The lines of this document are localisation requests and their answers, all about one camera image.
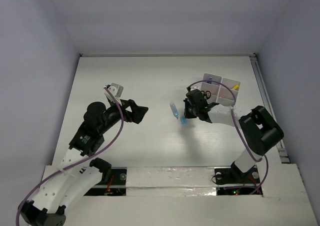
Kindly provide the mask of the short blue eraser cap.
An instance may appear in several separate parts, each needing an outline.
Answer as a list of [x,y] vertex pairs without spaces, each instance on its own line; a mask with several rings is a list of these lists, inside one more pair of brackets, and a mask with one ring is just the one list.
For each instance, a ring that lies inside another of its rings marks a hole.
[[187,123],[187,120],[186,120],[186,118],[184,117],[184,116],[181,116],[180,117],[180,122],[181,122],[181,124],[186,124]]

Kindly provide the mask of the black handled scissors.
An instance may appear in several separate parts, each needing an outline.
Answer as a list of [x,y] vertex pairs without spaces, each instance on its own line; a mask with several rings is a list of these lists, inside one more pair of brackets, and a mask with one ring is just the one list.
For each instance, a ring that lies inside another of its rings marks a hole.
[[202,94],[205,97],[205,99],[210,99],[210,97],[211,97],[210,91],[202,91]]

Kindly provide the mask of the blue marker tip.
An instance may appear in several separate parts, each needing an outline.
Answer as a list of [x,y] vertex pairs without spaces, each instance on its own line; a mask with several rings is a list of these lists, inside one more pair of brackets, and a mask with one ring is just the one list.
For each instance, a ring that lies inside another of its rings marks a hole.
[[170,102],[169,105],[170,105],[170,108],[171,108],[171,111],[172,111],[174,117],[178,119],[179,118],[179,112],[177,110],[177,107],[176,107],[175,103],[174,102]]

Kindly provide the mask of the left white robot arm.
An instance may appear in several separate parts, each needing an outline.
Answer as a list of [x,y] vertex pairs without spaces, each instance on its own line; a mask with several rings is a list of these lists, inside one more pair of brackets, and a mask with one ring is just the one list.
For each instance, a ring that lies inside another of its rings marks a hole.
[[97,157],[103,134],[117,122],[140,123],[148,108],[133,100],[91,103],[57,171],[45,178],[19,206],[18,218],[31,226],[62,226],[67,214],[96,184],[109,183],[112,166]]

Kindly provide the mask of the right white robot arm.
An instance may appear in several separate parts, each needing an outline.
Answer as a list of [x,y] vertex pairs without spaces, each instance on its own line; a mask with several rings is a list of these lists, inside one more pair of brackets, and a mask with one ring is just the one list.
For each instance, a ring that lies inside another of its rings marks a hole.
[[284,137],[282,128],[263,106],[257,106],[243,115],[234,106],[207,103],[204,94],[198,89],[187,90],[184,100],[185,118],[234,126],[242,140],[245,150],[230,167],[230,176],[235,182],[246,179],[255,164]]

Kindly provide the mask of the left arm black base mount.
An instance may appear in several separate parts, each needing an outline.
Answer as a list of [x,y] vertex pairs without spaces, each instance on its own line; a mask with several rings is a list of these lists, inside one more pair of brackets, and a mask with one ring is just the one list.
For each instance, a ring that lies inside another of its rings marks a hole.
[[112,168],[108,182],[93,186],[85,196],[126,196],[127,168]]

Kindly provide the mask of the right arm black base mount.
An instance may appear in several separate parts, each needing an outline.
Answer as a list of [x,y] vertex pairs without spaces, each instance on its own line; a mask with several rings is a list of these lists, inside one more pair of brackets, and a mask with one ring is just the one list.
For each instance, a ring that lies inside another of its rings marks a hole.
[[232,168],[215,168],[211,181],[216,185],[218,196],[262,195],[259,187],[261,179],[257,167],[251,168],[247,173]]

